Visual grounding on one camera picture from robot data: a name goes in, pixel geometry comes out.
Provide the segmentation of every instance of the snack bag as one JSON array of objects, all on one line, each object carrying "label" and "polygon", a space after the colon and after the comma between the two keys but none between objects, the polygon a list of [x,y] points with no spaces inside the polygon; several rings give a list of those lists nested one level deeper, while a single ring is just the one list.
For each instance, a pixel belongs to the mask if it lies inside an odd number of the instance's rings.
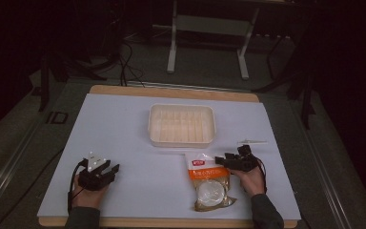
[{"label": "snack bag", "polygon": [[189,177],[197,192],[194,210],[211,211],[234,204],[235,198],[228,197],[230,172],[222,165],[215,164],[214,156],[186,153]]}]

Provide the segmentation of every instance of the plastic tray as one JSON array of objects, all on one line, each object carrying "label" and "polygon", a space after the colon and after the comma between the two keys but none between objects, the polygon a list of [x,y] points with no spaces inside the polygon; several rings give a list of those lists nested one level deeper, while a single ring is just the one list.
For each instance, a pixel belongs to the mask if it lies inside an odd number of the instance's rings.
[{"label": "plastic tray", "polygon": [[157,147],[206,148],[215,136],[213,109],[196,105],[154,104],[148,130]]}]

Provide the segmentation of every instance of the red logo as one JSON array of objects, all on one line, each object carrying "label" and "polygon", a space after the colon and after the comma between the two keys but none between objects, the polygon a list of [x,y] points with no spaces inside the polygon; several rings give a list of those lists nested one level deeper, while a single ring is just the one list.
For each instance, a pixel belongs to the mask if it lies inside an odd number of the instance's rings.
[{"label": "red logo", "polygon": [[192,160],[193,166],[200,166],[200,165],[204,165],[205,163],[206,163],[205,160]]}]

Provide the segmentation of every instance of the sleeve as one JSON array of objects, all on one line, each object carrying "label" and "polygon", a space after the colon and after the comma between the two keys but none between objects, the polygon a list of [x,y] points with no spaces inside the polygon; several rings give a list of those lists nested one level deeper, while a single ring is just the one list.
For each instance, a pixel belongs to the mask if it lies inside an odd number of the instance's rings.
[{"label": "sleeve", "polygon": [[90,207],[75,207],[71,210],[66,229],[99,229],[100,211]]},{"label": "sleeve", "polygon": [[265,194],[251,198],[254,228],[276,229],[284,228],[284,220]]}]

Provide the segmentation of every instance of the plastic bag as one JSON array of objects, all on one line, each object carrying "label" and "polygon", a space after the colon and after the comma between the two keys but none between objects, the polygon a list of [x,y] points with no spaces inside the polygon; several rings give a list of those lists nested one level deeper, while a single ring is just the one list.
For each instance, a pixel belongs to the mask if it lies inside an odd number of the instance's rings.
[{"label": "plastic bag", "polygon": [[197,193],[194,210],[211,211],[234,204],[236,198],[230,198],[230,172],[215,164],[214,156],[203,153],[186,153],[189,177]]}]

